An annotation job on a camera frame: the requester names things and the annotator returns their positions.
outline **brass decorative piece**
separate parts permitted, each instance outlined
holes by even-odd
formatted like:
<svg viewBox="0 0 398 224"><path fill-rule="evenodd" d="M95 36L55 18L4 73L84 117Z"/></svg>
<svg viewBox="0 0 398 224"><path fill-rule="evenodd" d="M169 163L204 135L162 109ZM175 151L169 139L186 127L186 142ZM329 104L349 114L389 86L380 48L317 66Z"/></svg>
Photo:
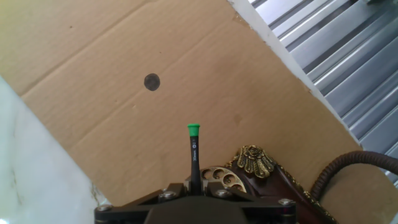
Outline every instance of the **brass decorative piece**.
<svg viewBox="0 0 398 224"><path fill-rule="evenodd" d="M225 188L234 188L246 193L242 180L229 169L224 167L207 167L201 170L202 179L209 182L220 182Z"/></svg>
<svg viewBox="0 0 398 224"><path fill-rule="evenodd" d="M259 146L250 145L243 146L236 156L233 157L231 161L226 164L226 167L231 168L232 163L236 161L236 165L239 168L245 170L245 172L252 174L254 173L256 177L266 178L269 177L271 172L274 170L275 166L278 166L285 176L290 179L296 188L297 192L302 194L310 203L317 207L323 214L326 215L333 223L338 224L338 222L326 211L317 200L315 200L312 195L303 189L297 180L291 176L280 164L278 164L273 158L268 156L268 154Z"/></svg>
<svg viewBox="0 0 398 224"><path fill-rule="evenodd" d="M259 178L269 177L274 171L275 161L259 146L243 146L230 162L237 161L238 167L243 168L248 174Z"/></svg>

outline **brown cardboard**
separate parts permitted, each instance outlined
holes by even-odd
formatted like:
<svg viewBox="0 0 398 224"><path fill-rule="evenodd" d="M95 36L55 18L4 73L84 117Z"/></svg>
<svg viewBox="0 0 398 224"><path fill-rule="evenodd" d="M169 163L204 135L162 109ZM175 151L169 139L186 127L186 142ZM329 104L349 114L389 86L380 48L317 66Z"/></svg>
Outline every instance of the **brown cardboard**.
<svg viewBox="0 0 398 224"><path fill-rule="evenodd" d="M15 3L1 27L16 40L2 34L13 53L0 73L115 205L189 175L188 123L201 124L202 167L257 144L307 190L335 157L361 150L227 1L141 2L42 0L52 19L26 16L21 29L19 16L44 9ZM389 223L398 193L379 169L353 166L322 204L340 223Z"/></svg>

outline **coiled cord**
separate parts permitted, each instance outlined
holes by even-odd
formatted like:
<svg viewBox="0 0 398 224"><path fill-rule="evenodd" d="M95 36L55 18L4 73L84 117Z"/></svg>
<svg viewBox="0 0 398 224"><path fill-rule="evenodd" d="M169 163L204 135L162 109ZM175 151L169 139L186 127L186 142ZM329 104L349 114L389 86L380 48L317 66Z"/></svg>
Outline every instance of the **coiled cord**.
<svg viewBox="0 0 398 224"><path fill-rule="evenodd" d="M398 175L398 159L377 152L349 152L337 157L321 172L311 188L311 195L319 201L331 178L341 169L352 164L371 164Z"/></svg>

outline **bolt head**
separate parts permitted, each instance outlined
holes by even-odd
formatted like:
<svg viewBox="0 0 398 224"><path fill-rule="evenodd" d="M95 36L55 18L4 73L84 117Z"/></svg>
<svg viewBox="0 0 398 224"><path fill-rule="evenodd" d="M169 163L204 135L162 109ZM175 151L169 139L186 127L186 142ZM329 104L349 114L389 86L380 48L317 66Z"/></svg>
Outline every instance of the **bolt head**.
<svg viewBox="0 0 398 224"><path fill-rule="evenodd" d="M104 204L104 205L98 206L97 210L100 212L105 212L105 211L111 210L112 208L113 208L112 205Z"/></svg>
<svg viewBox="0 0 398 224"><path fill-rule="evenodd" d="M217 190L216 191L216 195L218 197L228 197L228 196L231 195L231 193L229 191L225 190L225 189L221 189L221 190Z"/></svg>
<svg viewBox="0 0 398 224"><path fill-rule="evenodd" d="M292 203L294 203L293 200L291 199L287 199L287 198L282 198L278 201L281 205L290 205Z"/></svg>
<svg viewBox="0 0 398 224"><path fill-rule="evenodd" d="M177 194L173 191L165 191L162 194L160 194L159 196L164 197L166 199L171 199L174 198Z"/></svg>

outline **hole in cardboard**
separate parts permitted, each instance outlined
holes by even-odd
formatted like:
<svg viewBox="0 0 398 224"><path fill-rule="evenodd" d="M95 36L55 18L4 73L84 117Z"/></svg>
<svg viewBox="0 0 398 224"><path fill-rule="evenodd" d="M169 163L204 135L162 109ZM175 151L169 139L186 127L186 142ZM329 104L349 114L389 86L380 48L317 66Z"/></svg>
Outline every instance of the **hole in cardboard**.
<svg viewBox="0 0 398 224"><path fill-rule="evenodd" d="M160 86L159 76L154 73L147 75L144 79L144 85L150 91L157 90Z"/></svg>

